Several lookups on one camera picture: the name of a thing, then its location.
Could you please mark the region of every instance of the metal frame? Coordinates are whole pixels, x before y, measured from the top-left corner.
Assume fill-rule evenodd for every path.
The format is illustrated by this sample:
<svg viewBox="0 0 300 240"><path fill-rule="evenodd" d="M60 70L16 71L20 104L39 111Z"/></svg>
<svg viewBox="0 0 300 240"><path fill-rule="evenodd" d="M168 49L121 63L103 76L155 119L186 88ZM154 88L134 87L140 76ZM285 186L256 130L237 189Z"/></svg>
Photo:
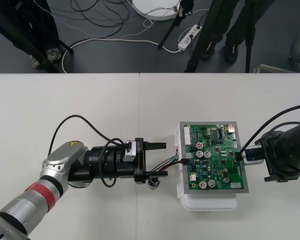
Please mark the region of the metal frame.
<svg viewBox="0 0 300 240"><path fill-rule="evenodd" d="M225 125L225 124L233 124L234 125L234 133L237 142L237 150L241 149L238 126L236 121L181 121L179 124L180 131L180 143L181 149L179 152L181 154L181 158L186 158L186 145L185 145L185 125ZM244 189L206 189L206 190L193 190L189 189L189 180L188 180L188 167L186 164L182 166L182 174L183 174L183 190L184 194L247 194L249 193L248 181L246 176L245 164L243 161L240 162L241 166L241 174L243 178Z"/></svg>

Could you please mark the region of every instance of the black cable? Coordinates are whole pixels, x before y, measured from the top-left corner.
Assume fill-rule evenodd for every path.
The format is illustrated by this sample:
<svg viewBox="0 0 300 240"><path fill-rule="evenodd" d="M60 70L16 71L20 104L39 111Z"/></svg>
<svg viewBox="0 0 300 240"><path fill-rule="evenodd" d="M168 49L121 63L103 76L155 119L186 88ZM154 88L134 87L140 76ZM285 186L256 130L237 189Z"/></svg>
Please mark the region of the black cable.
<svg viewBox="0 0 300 240"><path fill-rule="evenodd" d="M70 0L70 6L71 6L71 8L72 8L74 11L76 11L76 12L81 12L81 13L86 12L86 11L89 11L90 9L92 9L92 8L99 2L99 0L96 0L96 1L94 2L94 4L92 4L92 6L86 8L86 9L81 9L80 7L79 7L79 9L75 9L75 8L72 6L72 1L73 1L73 0Z"/></svg>
<svg viewBox="0 0 300 240"><path fill-rule="evenodd" d="M129 11L129 9L127 8L126 5L122 4L122 6L125 8L125 10L126 10L126 12L127 12L126 18L123 20L122 17L121 17L121 15L120 15L119 13L117 13L116 11L114 11L113 9L111 9L111 8L106 4L105 0L102 0L102 1L103 1L104 6L105 6L109 11L113 12L114 14L118 15L118 16L121 18L121 23L118 23L118 24L124 24L124 23L127 21L127 19L130 17L130 11Z"/></svg>
<svg viewBox="0 0 300 240"><path fill-rule="evenodd" d="M190 36L190 56L192 58L192 54L194 54L194 46L193 46L193 40L194 40L194 36L191 34Z"/></svg>
<svg viewBox="0 0 300 240"><path fill-rule="evenodd" d="M74 189L85 189L85 188L89 187L90 184L91 184L91 182L89 182L89 184L88 184L87 186L79 187L79 186L73 186L73 185L71 185L70 183L68 183L68 185L71 186L71 187L73 187Z"/></svg>
<svg viewBox="0 0 300 240"><path fill-rule="evenodd" d="M289 113L291 111L294 110L298 110L300 109L300 105L298 106L294 106L294 107L290 107L286 110L283 110L281 112L279 112L278 114L274 115L272 118L270 118L268 121L266 121L253 135L252 137L246 142L246 144L243 146L243 148L240 150L240 155L245 151L245 149L249 146L249 144L258 136L259 133L261 133L261 131L268 126L271 122L273 122L274 120L276 120L278 117L282 116L283 114Z"/></svg>
<svg viewBox="0 0 300 240"><path fill-rule="evenodd" d="M112 4L124 4L127 0L123 0L123 1L110 1L110 0L107 0L107 1L112 3Z"/></svg>
<svg viewBox="0 0 300 240"><path fill-rule="evenodd" d="M160 166L161 164L164 164L164 163L166 163L166 162L171 161L171 160L174 159L177 155L178 155L178 149L176 150L176 153L175 153L174 156L172 156L172 157L170 157L170 158L168 158L168 159L162 161L161 163L159 163L157 166L155 166L155 167L151 170L151 172L152 172L152 171L156 171L156 169L161 168L161 166Z"/></svg>
<svg viewBox="0 0 300 240"><path fill-rule="evenodd" d="M70 6L71 6L71 8L75 11L76 9L73 8L72 2L73 2L73 0L70 0ZM77 7L78 7L79 9L81 9L81 7L80 7L78 1L77 1L77 0L74 0L74 2L75 2L75 4L77 5ZM104 1L104 0L103 0L103 4L104 4L104 6L105 6L107 9L110 9L110 8L105 4L105 1ZM127 9L127 11L128 11L128 17L129 17L129 14L130 14L130 13L129 13L128 8L127 8L124 4L123 4L123 6ZM88 22L92 23L93 25L96 25L96 26L102 27L102 28L114 28L114 27L120 26L120 30L121 30L121 28L123 27L123 23L124 23L125 21L123 20L122 16L121 16L119 13L117 13L117 12L114 11L114 10L111 10L111 11L112 11L113 13L115 13L115 14L120 18L120 20L121 20L120 23L116 23L116 24L113 24L113 25L101 25L101 24L95 23L94 21L91 21L91 20L84 14L84 12L79 11L79 13L80 13L80 14L81 14Z"/></svg>
<svg viewBox="0 0 300 240"><path fill-rule="evenodd" d="M287 121L287 122L284 122L284 123L281 123L281 124L278 124L277 126L273 127L264 137L264 140L263 140L263 153L264 153L264 159L266 160L266 162L268 163L269 162L269 157L268 157L268 154L267 154L267 142L268 142L268 139L270 137L270 135L274 132L274 130L282 127L282 126L285 126L285 125L292 125L292 124L300 124L300 121Z"/></svg>
<svg viewBox="0 0 300 240"><path fill-rule="evenodd" d="M51 143L50 143L50 147L49 147L49 152L48 152L48 156L51 154L51 151L52 151L52 147L54 145L54 141L55 141L55 138L57 136L57 133L58 133L58 130L59 128L62 126L62 124L64 124L67 120L69 119L72 119L72 118L79 118L79 119L82 119L83 121L85 121L86 124L89 125L90 128L92 128L100 137L102 137L103 139L107 140L108 142L114 144L114 145L117 145L119 147L122 147L122 148L128 148L127 146L125 146L124 143L122 144L119 144L119 143L116 143L115 141L109 139L108 137L106 137L105 135L103 135L100 131L98 131L87 119L85 119L83 116L80 116L80 115L71 115L71 116L68 116L67 118L65 118L60 124L59 126L56 128L54 134L53 134L53 137L52 137L52 140L51 140Z"/></svg>
<svg viewBox="0 0 300 240"><path fill-rule="evenodd" d="M112 142L113 142L113 141L119 141L122 145L124 145L124 142L123 142L120 138L113 138L113 139L111 139L111 141L112 141ZM111 185L107 184L106 181L105 181L105 178L104 178L103 170L102 170L102 167L103 167L103 166L102 166L102 162L103 162L103 160L104 160L104 154L105 154L105 152L106 152L106 149L107 149L108 145L109 145L110 143L112 143L111 141L108 141L108 142L106 143L106 145L104 145L104 147L102 148L102 151L101 151L100 159L98 160L99 175L100 175L101 181L103 182L103 184L104 184L107 188L112 188L112 187L116 184L116 182L117 182L117 179L115 178L115 179L113 180L113 183L112 183Z"/></svg>
<svg viewBox="0 0 300 240"><path fill-rule="evenodd" d="M53 12L52 14L53 15L57 15L57 16L61 16L61 17L66 18L66 19L71 19L71 20L74 20L74 21L86 21L87 20L85 18L73 18L73 17L69 17L69 16L62 15L62 14L59 14L59 13L56 13L56 12ZM115 24L118 24L118 22L114 21L116 19L111 19L111 18L108 18L108 17L106 17L106 18L107 19L89 18L89 20L100 21L100 22L111 21L111 22L113 22Z"/></svg>

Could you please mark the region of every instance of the circuit board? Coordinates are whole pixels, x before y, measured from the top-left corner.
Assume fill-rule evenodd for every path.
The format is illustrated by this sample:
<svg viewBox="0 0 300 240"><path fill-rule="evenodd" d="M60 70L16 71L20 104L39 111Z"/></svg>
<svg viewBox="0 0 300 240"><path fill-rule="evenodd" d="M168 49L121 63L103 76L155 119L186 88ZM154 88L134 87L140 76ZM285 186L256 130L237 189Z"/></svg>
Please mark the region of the circuit board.
<svg viewBox="0 0 300 240"><path fill-rule="evenodd" d="M189 190L245 189L233 124L184 125Z"/></svg>

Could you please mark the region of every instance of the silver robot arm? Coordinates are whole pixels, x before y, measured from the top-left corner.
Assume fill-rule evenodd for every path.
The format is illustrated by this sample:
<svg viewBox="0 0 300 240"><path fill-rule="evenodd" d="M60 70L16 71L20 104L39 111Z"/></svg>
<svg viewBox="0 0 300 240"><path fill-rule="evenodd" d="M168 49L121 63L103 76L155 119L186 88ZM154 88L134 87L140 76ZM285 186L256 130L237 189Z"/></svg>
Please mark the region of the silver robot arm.
<svg viewBox="0 0 300 240"><path fill-rule="evenodd" d="M70 168L83 163L86 151L82 142L70 141L43 161L39 180L0 210L0 240L30 240L28 235L68 190Z"/></svg>

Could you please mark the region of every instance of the black wire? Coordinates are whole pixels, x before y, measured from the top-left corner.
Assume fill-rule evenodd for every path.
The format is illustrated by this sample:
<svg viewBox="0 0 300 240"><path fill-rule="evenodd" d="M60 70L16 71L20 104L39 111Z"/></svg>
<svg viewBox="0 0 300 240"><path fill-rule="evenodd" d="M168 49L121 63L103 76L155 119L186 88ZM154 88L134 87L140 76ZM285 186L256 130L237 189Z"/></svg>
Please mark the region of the black wire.
<svg viewBox="0 0 300 240"><path fill-rule="evenodd" d="M159 163L157 166L155 166L155 167L151 170L151 172L152 172L152 171L156 171L157 169L161 168L161 166L160 166L161 164L164 164L164 163L167 163L167 162L171 161L171 160L174 159L177 155L178 155L178 149L176 150L176 153L175 153L174 156L172 156L172 157L170 157L170 158L168 158L168 159L162 161L161 163Z"/></svg>
<svg viewBox="0 0 300 240"><path fill-rule="evenodd" d="M100 137L102 137L103 139L109 141L110 143L114 144L114 145L117 145L119 147L123 147L123 148L127 148L125 146L124 143L122 144L119 144L119 143L116 143L115 141L109 139L108 137L106 137L105 135L103 135L100 131L98 131L87 119L85 119L83 116L80 116L80 115L71 115L71 116L68 116L67 118L65 118L60 124L59 126L56 128L54 134L53 134L53 137L52 137L52 140L51 140L51 143L50 143L50 147L49 147L49 152L48 152L48 156L51 154L51 151L52 151L52 147L54 145L54 141L55 141L55 138L57 136L57 133L58 133L58 130L59 128L62 126L62 124L64 124L67 120L69 119L72 119L72 118L79 118L79 119L82 119L83 121L85 121L86 124L89 125L90 128L92 128Z"/></svg>
<svg viewBox="0 0 300 240"><path fill-rule="evenodd" d="M277 126L273 127L264 137L264 140L263 140L263 153L264 153L264 159L266 160L266 162L268 163L269 162L269 157L268 157L268 154L267 154L267 142L268 142L268 139L270 137L270 135L274 132L274 130L282 127L282 126L285 126L285 125L292 125L292 124L300 124L300 121L287 121L287 122L284 122L284 123L281 123L281 124L278 124Z"/></svg>
<svg viewBox="0 0 300 240"><path fill-rule="evenodd" d="M71 6L71 8L75 11L76 9L73 8L73 6L72 6L72 1L73 1L73 0L70 0L70 6ZM74 0L74 2L75 2L75 4L77 5L77 7L78 7L79 9L81 9L81 7L80 7L78 1L77 1L77 0ZM130 15L129 9L128 9L124 4L122 5L122 6L125 7L125 9L126 9L127 12L128 12L127 18L126 18L125 20L123 20L122 16L121 16L119 13L117 13L116 11L110 9L110 8L106 5L105 0L103 0L103 4L104 4L104 6L105 6L108 10L110 10L110 11L113 12L113 13L115 13L115 14L120 18L120 20L121 20L120 23L116 23L116 24L113 24L113 25L101 25L101 24L95 23L94 21L91 21L90 18L88 18L88 17L84 14L84 12L79 11L79 13L80 13L80 14L81 14L88 22L92 23L93 25L96 25L96 26L102 27L102 28L114 28L114 27L121 26L121 27L120 27L120 30L121 30L121 28L123 27L123 23L125 22L125 20L127 20L127 18L128 18L129 15Z"/></svg>
<svg viewBox="0 0 300 240"><path fill-rule="evenodd" d="M71 187L73 187L74 189L85 189L85 188L89 187L90 184L91 184L91 182L89 182L89 184L87 186L78 187L78 186L73 186L70 183L68 183L68 185L71 186Z"/></svg>
<svg viewBox="0 0 300 240"><path fill-rule="evenodd" d="M124 142L120 139L120 138L113 138L111 139L111 141L119 141L122 145L124 145ZM115 178L113 183L111 185L107 184L106 181L105 181L105 178L104 178L104 174L103 174L103 170L102 170L102 162L104 160L104 154L106 152L106 149L108 147L108 145L110 143L112 143L111 141L108 141L106 143L106 145L104 145L104 147L102 148L102 151L101 151L101 155L100 155L100 159L98 160L98 166L99 166L99 175L100 175L100 178L101 178L101 181L103 182L103 184L107 187L107 188L112 188L116 182L117 182L117 179Z"/></svg>
<svg viewBox="0 0 300 240"><path fill-rule="evenodd" d="M124 4L127 0L124 0L124 1L110 1L110 0L107 0L107 1L112 3L112 4Z"/></svg>
<svg viewBox="0 0 300 240"><path fill-rule="evenodd" d="M76 11L63 10L63 9L55 8L55 7L52 7L52 6L50 6L50 8L53 9L53 10L57 10L57 11L60 11L60 12L65 12L65 13L77 13ZM146 13L143 13L143 14L139 14L139 13L138 13L137 15L131 16L131 17L125 19L125 20L128 21L128 20L131 20L131 19L134 19L134 18L143 17L143 16L145 16L145 15L148 15L148 14L150 14L150 13L152 13L152 12L155 12L155 11L158 11L158 10L173 10L173 8L157 7L157 8L155 8L155 9L149 11L149 12L146 12ZM120 20L120 18L109 18L109 17L103 15L102 13L100 13L99 11L92 10L92 9L88 10L87 12L95 12L95 13L97 13L97 14L103 16L104 18L106 18L106 19L89 18L90 20L101 21L101 22L112 21L112 22L114 22L114 23L118 23L118 22L115 22L115 20ZM79 21L79 20L87 20L86 18L72 18L72 17L65 16L65 15L62 15L62 14L59 14L59 13L55 13L55 12L53 12L53 14L58 15L58 16L62 16L62 17L65 17L65 18L68 18L68 19L71 19L71 20L76 20L76 21L77 21L77 20L78 20L78 21ZM138 20L139 20L139 19L136 19L135 21L128 22L128 23L124 23L124 24L125 24L125 25L126 25L126 24L132 24L132 23L135 23L135 22L138 21Z"/></svg>
<svg viewBox="0 0 300 240"><path fill-rule="evenodd" d="M63 18L71 19L71 20L75 20L75 21L86 21L86 20L87 20L87 19L85 19L85 18L73 18L73 17L69 17L69 16L62 15L62 14L59 14L59 13L56 13L56 12L53 12L53 15L61 16L61 17L63 17ZM115 23L115 24L118 24L118 23L119 23L119 22L114 21L114 20L111 19L111 18L108 18L108 17L105 17L105 18L107 18L107 19L98 19L98 18L89 18L89 19L90 19L90 20L95 20L95 21L100 21L100 22L111 21L111 22L113 22L113 23Z"/></svg>
<svg viewBox="0 0 300 240"><path fill-rule="evenodd" d="M274 120L276 120L278 117L282 116L283 114L289 113L291 111L294 110L298 110L300 109L300 105L298 106L294 106L294 107L290 107L286 110L283 110L281 112L279 112L278 114L274 115L272 118L270 118L268 121L266 121L253 135L252 137L246 142L246 144L243 146L243 148L240 150L240 155L245 151L245 149L249 146L249 144L258 136L259 133L261 133L261 131L268 126L271 122L273 122Z"/></svg>
<svg viewBox="0 0 300 240"><path fill-rule="evenodd" d="M191 39L190 48L191 48L191 57L192 57L192 54L194 54L193 37L191 37L190 39Z"/></svg>
<svg viewBox="0 0 300 240"><path fill-rule="evenodd" d="M89 11L90 9L92 9L98 2L99 2L99 0L96 0L95 2L94 2L94 4L92 4L92 6L90 6L90 7L88 7L87 9L81 9L79 6L79 9L75 9L73 6L72 6L72 1L73 0L70 0L70 6L71 6L71 8L74 10L74 11L76 11L76 12L81 12L81 13L83 13L83 12L86 12L86 11Z"/></svg>

